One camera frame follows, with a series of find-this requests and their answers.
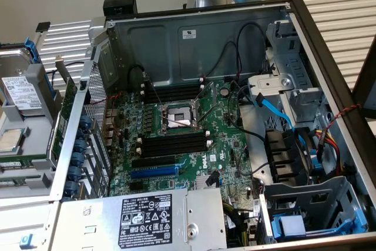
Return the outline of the blue disk caddy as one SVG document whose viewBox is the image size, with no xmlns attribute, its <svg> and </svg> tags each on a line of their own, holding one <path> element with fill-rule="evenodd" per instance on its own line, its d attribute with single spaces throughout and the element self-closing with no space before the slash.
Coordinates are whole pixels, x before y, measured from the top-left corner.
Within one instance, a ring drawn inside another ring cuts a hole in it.
<svg viewBox="0 0 376 251">
<path fill-rule="evenodd" d="M 289 242 L 303 239 L 318 239 L 339 235 L 352 235 L 368 231 L 368 223 L 362 210 L 356 209 L 351 218 L 341 217 L 331 228 L 307 231 L 301 215 L 273 217 L 271 228 L 273 239 L 277 242 Z"/>
</svg>

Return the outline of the green Dell motherboard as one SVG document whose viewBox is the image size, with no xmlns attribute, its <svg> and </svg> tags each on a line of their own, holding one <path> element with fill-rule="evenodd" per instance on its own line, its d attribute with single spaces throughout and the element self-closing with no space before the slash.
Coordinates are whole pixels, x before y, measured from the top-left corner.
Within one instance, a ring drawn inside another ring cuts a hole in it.
<svg viewBox="0 0 376 251">
<path fill-rule="evenodd" d="M 230 91 L 228 97 L 220 95 L 220 89 Z M 246 137 L 241 130 L 240 111 L 236 106 L 236 88 L 229 81 L 214 81 L 211 88 L 200 97 L 201 114 L 213 105 L 217 107 L 200 124 L 207 138 L 205 152 L 172 155 L 179 168 L 178 175 L 154 178 L 132 179 L 132 161 L 142 158 L 136 148 L 142 146 L 141 138 L 164 136 L 156 133 L 156 105 L 144 103 L 146 95 L 154 92 L 142 89 L 122 95 L 107 112 L 109 131 L 113 133 L 110 141 L 110 155 L 113 165 L 113 177 L 110 181 L 111 196 L 130 195 L 142 192 L 158 192 L 170 189 L 194 190 L 197 176 L 211 175 L 220 179 L 220 189 L 225 198 L 238 202 L 251 193 L 248 147 Z M 142 191 L 130 191 L 129 183 L 142 181 Z"/>
</svg>

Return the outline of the black box behind case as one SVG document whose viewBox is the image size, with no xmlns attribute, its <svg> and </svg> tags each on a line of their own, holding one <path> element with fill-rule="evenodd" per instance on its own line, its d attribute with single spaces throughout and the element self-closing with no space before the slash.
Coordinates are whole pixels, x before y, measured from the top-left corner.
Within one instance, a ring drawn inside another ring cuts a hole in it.
<svg viewBox="0 0 376 251">
<path fill-rule="evenodd" d="M 106 17 L 137 14 L 136 0 L 104 0 L 103 14 Z"/>
</svg>

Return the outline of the black fan shroud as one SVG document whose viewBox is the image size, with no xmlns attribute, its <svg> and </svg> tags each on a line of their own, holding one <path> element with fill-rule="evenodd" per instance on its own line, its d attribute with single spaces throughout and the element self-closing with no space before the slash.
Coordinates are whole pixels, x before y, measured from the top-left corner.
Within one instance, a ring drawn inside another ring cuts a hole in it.
<svg viewBox="0 0 376 251">
<path fill-rule="evenodd" d="M 313 140 L 308 131 L 308 127 L 284 132 L 277 129 L 266 131 L 264 145 L 274 183 L 292 187 L 308 185 L 313 170 L 308 155 L 308 150 L 313 148 Z"/>
</svg>

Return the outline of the metal disk bay cage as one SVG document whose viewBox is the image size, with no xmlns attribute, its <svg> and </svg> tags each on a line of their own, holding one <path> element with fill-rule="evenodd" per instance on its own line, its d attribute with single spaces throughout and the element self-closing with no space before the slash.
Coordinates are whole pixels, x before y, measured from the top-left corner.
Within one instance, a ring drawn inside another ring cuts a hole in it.
<svg viewBox="0 0 376 251">
<path fill-rule="evenodd" d="M 283 243 L 273 239 L 271 222 L 276 216 L 301 215 L 306 230 L 312 231 L 331 228 L 339 217 L 351 218 L 359 208 L 362 210 L 354 189 L 343 176 L 316 185 L 267 185 L 260 195 L 256 242 L 260 245 Z"/>
</svg>

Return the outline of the silver hard disk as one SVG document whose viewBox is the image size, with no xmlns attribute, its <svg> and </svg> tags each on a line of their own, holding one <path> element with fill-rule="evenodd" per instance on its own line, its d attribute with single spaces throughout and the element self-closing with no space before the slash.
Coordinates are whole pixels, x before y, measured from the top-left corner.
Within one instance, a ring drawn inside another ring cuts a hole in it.
<svg viewBox="0 0 376 251">
<path fill-rule="evenodd" d="M 33 64 L 31 51 L 23 48 L 0 48 L 0 90 L 8 106 L 16 106 L 22 116 L 41 116 L 41 101 L 33 84 L 26 78 Z"/>
</svg>

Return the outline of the silver chipset heatsink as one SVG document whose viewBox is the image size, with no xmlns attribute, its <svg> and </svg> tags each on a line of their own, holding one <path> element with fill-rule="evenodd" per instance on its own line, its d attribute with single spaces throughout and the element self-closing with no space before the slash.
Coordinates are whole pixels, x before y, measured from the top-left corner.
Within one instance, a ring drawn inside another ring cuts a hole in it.
<svg viewBox="0 0 376 251">
<path fill-rule="evenodd" d="M 211 175 L 197 176 L 194 181 L 194 190 L 200 189 L 214 189 L 220 187 L 220 179 L 214 178 Z"/>
</svg>

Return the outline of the silver power supply with label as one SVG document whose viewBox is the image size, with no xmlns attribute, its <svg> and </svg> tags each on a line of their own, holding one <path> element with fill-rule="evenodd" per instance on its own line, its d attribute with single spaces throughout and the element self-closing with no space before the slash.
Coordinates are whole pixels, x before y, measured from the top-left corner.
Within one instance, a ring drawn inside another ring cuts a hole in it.
<svg viewBox="0 0 376 251">
<path fill-rule="evenodd" d="M 175 189 L 63 203 L 51 251 L 215 251 L 226 247 L 219 189 Z"/>
</svg>

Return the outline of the black capped white post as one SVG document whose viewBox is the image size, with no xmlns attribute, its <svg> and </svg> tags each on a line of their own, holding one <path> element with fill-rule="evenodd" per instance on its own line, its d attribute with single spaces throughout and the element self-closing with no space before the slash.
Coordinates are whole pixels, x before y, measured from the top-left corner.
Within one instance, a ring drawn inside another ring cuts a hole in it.
<svg viewBox="0 0 376 251">
<path fill-rule="evenodd" d="M 47 36 L 50 25 L 50 22 L 40 22 L 38 23 L 35 29 L 35 34 L 32 37 L 32 41 L 35 44 L 35 48 L 37 49 L 38 53 L 41 53 L 41 49 Z"/>
</svg>

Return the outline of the metal CPU socket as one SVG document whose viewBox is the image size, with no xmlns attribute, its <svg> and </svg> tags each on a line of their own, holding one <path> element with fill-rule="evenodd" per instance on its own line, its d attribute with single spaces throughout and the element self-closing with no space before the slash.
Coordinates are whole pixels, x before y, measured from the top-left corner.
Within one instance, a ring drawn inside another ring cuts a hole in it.
<svg viewBox="0 0 376 251">
<path fill-rule="evenodd" d="M 197 132 L 203 129 L 200 124 L 201 105 L 199 99 L 162 102 L 156 105 L 156 133 L 175 135 Z"/>
</svg>

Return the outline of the silver CPU chip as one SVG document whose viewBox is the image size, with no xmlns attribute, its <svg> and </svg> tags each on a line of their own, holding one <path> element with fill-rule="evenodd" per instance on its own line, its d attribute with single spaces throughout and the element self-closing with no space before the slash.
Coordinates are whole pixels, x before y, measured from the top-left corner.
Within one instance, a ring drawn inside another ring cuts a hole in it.
<svg viewBox="0 0 376 251">
<path fill-rule="evenodd" d="M 0 136 L 0 153 L 14 152 L 21 141 L 23 129 L 8 129 Z"/>
</svg>

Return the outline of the grey parts rack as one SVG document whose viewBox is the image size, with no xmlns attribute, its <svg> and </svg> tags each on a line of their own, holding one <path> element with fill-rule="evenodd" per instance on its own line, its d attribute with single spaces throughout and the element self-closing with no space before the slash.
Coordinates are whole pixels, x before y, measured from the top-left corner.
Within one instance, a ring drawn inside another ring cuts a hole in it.
<svg viewBox="0 0 376 251">
<path fill-rule="evenodd" d="M 31 169 L 0 169 L 0 179 L 7 178 L 40 178 L 31 188 L 27 186 L 0 188 L 0 199 L 44 196 L 49 194 L 53 182 L 51 162 L 47 159 L 47 147 L 51 130 L 54 126 L 60 103 L 60 94 L 55 91 L 53 98 L 44 78 L 45 68 L 41 64 L 29 65 L 26 78 L 33 84 L 41 101 L 43 114 L 41 116 L 22 116 L 16 106 L 8 106 L 5 96 L 0 90 L 3 104 L 0 107 L 0 136 L 8 129 L 23 129 L 19 146 L 14 152 L 0 153 L 0 162 L 29 160 L 35 168 Z"/>
</svg>

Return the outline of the black framed panel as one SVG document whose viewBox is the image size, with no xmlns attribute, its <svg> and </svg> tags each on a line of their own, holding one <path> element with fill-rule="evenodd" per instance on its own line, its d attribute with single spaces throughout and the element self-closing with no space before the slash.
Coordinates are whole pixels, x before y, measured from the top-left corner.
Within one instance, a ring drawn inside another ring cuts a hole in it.
<svg viewBox="0 0 376 251">
<path fill-rule="evenodd" d="M 376 35 L 352 90 L 352 98 L 361 105 L 365 118 L 376 119 Z"/>
</svg>

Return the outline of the blue disk bracket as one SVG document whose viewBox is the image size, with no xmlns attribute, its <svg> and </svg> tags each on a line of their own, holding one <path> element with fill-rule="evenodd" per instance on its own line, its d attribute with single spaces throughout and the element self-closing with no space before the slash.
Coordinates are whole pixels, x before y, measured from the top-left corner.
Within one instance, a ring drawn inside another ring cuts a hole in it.
<svg viewBox="0 0 376 251">
<path fill-rule="evenodd" d="M 38 50 L 36 48 L 36 45 L 32 40 L 29 39 L 29 37 L 27 37 L 25 39 L 24 46 L 31 53 L 33 63 L 41 64 L 42 67 L 43 67 L 43 64 L 42 64 L 41 58 L 39 56 Z M 47 83 L 48 89 L 49 89 L 52 97 L 54 98 L 55 97 L 55 91 L 54 91 L 54 89 L 53 89 L 53 87 L 52 87 L 52 85 L 49 81 L 49 78 L 48 78 L 48 75 L 47 75 L 46 72 L 44 74 L 44 78 L 45 78 L 45 81 Z"/>
</svg>

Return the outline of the green graphics card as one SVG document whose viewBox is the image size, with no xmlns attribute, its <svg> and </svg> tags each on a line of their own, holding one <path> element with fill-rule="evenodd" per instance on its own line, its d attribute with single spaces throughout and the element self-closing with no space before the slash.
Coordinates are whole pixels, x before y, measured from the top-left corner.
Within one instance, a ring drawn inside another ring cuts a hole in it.
<svg viewBox="0 0 376 251">
<path fill-rule="evenodd" d="M 75 100 L 77 87 L 69 74 L 63 58 L 58 55 L 55 58 L 55 67 L 64 83 L 66 83 L 65 95 L 60 103 L 60 111 L 51 130 L 49 143 L 47 147 L 47 159 L 51 162 L 53 169 L 58 165 L 59 156 L 62 150 L 63 141 L 66 135 L 69 118 Z"/>
</svg>

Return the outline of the blue card retention clip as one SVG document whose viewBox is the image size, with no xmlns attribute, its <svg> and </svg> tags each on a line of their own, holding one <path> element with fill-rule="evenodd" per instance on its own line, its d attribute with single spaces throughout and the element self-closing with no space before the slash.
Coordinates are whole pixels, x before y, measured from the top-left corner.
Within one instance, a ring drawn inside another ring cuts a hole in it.
<svg viewBox="0 0 376 251">
<path fill-rule="evenodd" d="M 82 176 L 81 168 L 77 166 L 70 166 L 67 172 L 67 178 L 70 181 L 77 182 Z"/>
<path fill-rule="evenodd" d="M 84 161 L 85 161 L 85 156 L 84 154 L 80 152 L 74 152 L 70 160 L 72 166 L 76 166 L 78 168 L 81 168 L 83 166 Z"/>
<path fill-rule="evenodd" d="M 66 198 L 72 198 L 77 194 L 78 189 L 79 185 L 77 182 L 67 180 L 63 188 L 63 196 Z"/>
<path fill-rule="evenodd" d="M 81 115 L 79 119 L 79 128 L 90 130 L 92 128 L 92 119 L 88 115 Z"/>
<path fill-rule="evenodd" d="M 76 139 L 73 144 L 73 151 L 84 154 L 87 150 L 87 143 L 83 139 Z"/>
</svg>

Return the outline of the blue expansion slot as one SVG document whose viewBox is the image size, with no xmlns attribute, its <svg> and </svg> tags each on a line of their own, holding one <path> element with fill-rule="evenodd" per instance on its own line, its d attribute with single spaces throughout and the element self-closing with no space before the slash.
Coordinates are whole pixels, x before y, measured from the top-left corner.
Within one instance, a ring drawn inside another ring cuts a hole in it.
<svg viewBox="0 0 376 251">
<path fill-rule="evenodd" d="M 133 170 L 130 173 L 132 179 L 154 178 L 161 176 L 178 175 L 179 168 L 177 166 L 163 166 L 150 169 Z"/>
</svg>

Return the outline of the open metal PC case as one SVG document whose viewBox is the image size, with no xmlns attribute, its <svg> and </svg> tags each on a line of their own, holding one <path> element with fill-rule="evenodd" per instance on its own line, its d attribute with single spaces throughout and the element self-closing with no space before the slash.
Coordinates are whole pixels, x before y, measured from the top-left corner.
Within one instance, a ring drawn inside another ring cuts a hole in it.
<svg viewBox="0 0 376 251">
<path fill-rule="evenodd" d="M 302 0 L 119 16 L 90 37 L 90 60 L 76 83 L 52 201 L 56 213 L 45 239 L 51 251 L 61 206 L 109 194 L 113 133 L 107 112 L 124 94 L 153 81 L 229 81 L 235 86 L 248 147 L 251 193 L 235 202 L 219 189 L 226 249 L 215 251 L 376 251 L 376 139 L 352 97 L 322 33 Z M 79 128 L 81 115 L 92 128 Z M 313 170 L 308 185 L 343 176 L 352 185 L 368 232 L 260 245 L 260 195 L 273 182 L 266 131 L 308 127 Z M 76 139 L 87 143 L 79 189 L 63 196 Z"/>
</svg>

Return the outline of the blue plastic latch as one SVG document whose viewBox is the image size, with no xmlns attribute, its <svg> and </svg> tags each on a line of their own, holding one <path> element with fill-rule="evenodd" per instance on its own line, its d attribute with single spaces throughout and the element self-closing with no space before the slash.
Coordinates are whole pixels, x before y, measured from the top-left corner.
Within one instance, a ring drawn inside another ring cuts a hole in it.
<svg viewBox="0 0 376 251">
<path fill-rule="evenodd" d="M 20 241 L 19 241 L 19 248 L 21 250 L 30 250 L 30 249 L 34 249 L 34 245 L 33 245 L 33 234 L 32 233 L 29 233 L 29 234 L 25 234 L 21 237 Z"/>
</svg>

